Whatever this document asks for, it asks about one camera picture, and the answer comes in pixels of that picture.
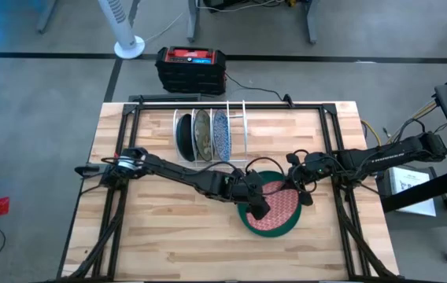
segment black case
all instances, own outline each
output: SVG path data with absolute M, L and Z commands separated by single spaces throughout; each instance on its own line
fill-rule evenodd
M 209 50 L 194 47 L 171 47 Z M 225 54 L 216 50 L 213 64 L 166 62 L 167 47 L 157 53 L 155 66 L 165 90 L 183 94 L 220 95 L 225 92 Z

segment wooden tabletop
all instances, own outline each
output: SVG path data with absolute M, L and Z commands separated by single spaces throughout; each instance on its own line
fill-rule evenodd
M 356 103 L 334 103 L 345 148 L 365 149 Z M 123 103 L 102 106 L 90 162 L 99 163 L 101 158 L 113 156 L 122 108 Z M 295 149 L 325 151 L 317 111 L 250 109 L 246 113 L 250 160 L 270 156 L 286 171 L 290 166 L 285 158 L 287 153 Z M 142 110 L 136 145 L 178 162 L 172 119 L 173 110 Z M 127 124 L 125 142 L 129 140 L 131 124 L 131 121 Z M 242 121 L 232 119 L 232 158 L 245 156 L 243 133 Z M 275 165 L 266 160 L 254 168 L 277 171 Z M 98 181 L 99 178 L 86 180 L 83 189 L 95 186 Z M 375 188 L 371 178 L 364 183 Z M 347 279 L 329 178 L 318 183 L 318 189 L 312 194 L 314 205 L 302 207 L 295 228 L 277 238 L 251 233 L 240 221 L 235 205 L 206 199 L 189 186 L 157 176 L 145 176 L 129 184 L 116 280 Z M 96 243 L 105 195 L 105 189 L 96 189 L 80 198 L 63 276 L 75 270 Z M 379 196 L 366 189 L 356 189 L 355 195 L 365 240 L 386 267 L 397 273 Z M 352 250 L 359 270 L 354 243 Z M 108 266 L 108 252 L 106 249 L 103 266 Z

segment gray floor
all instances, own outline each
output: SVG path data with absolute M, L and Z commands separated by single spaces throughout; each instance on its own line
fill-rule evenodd
M 0 51 L 111 53 L 114 38 L 96 1 L 59 0 L 45 35 L 35 25 L 37 1 L 0 8 Z M 129 10 L 132 0 L 123 0 Z M 184 0 L 142 0 L 134 30 L 147 39 L 185 14 L 146 52 L 186 46 Z M 230 54 L 362 57 L 447 57 L 447 2 L 442 0 L 324 0 L 319 42 L 306 43 L 299 7 L 239 13 L 201 11 L 198 39 Z M 0 282 L 54 278 L 76 202 L 74 166 L 85 162 L 114 60 L 0 59 L 0 197 L 11 199 L 0 217 L 7 244 Z M 357 101 L 360 116 L 385 136 L 423 106 L 447 81 L 447 64 L 228 62 L 228 73 L 249 86 L 288 93 L 296 101 Z M 270 101 L 272 94 L 239 90 L 229 82 L 218 100 Z M 125 61 L 113 101 L 133 94 L 165 94 L 152 61 Z M 425 118 L 431 130 L 440 110 Z M 419 129 L 410 127 L 406 134 Z M 447 145 L 447 129 L 441 133 Z M 368 145 L 375 141 L 369 135 Z M 447 172 L 447 160 L 434 165 Z M 447 281 L 447 228 L 392 230 L 401 274 Z

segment red battery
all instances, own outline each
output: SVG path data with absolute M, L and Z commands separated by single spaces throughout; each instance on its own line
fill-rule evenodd
M 183 94 L 225 92 L 225 54 L 219 50 L 167 47 L 157 53 L 155 63 L 165 90 Z

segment black floor stripe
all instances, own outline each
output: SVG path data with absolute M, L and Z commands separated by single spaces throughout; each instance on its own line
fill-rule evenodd
M 115 60 L 115 64 L 113 65 L 112 69 L 112 74 L 110 75 L 108 86 L 106 87 L 105 98 L 103 99 L 103 102 L 112 102 L 113 94 L 115 93 L 116 82 L 119 79 L 122 62 L 124 62 L 124 60 L 122 59 Z
M 113 53 L 25 53 L 0 52 L 0 58 L 23 59 L 117 59 Z M 156 54 L 142 54 L 133 60 L 156 60 Z M 339 56 L 288 56 L 288 55 L 238 55 L 228 54 L 227 61 L 274 61 L 274 62 L 331 62 L 383 64 L 447 64 L 447 58 L 435 57 L 339 57 Z

